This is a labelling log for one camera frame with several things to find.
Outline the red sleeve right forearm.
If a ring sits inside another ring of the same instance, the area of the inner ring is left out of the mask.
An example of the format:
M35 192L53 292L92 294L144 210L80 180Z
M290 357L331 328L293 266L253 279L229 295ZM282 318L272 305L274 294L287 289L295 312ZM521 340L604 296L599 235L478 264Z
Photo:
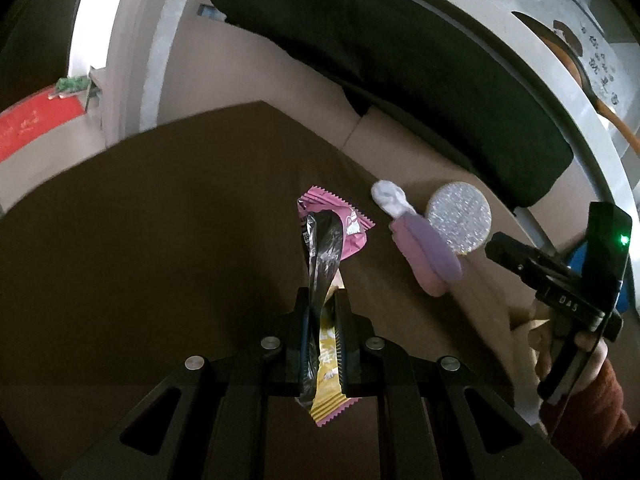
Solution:
M564 410L548 403L540 410L540 419L559 450L597 452L636 432L624 410L623 389L609 359L587 388L565 400Z

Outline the person's right hand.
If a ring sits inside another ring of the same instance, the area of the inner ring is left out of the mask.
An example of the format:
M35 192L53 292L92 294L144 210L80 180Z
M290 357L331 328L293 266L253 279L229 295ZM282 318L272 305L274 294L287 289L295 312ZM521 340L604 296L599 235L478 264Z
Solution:
M577 333L574 342L570 344L553 316L544 320L531 320L522 328L526 330L527 347L535 356L534 373L539 380L544 380L553 370L556 358L564 347L575 348L585 356L589 354L589 361L572 389L573 396L584 392L596 381L608 358L605 340L599 339L595 334Z

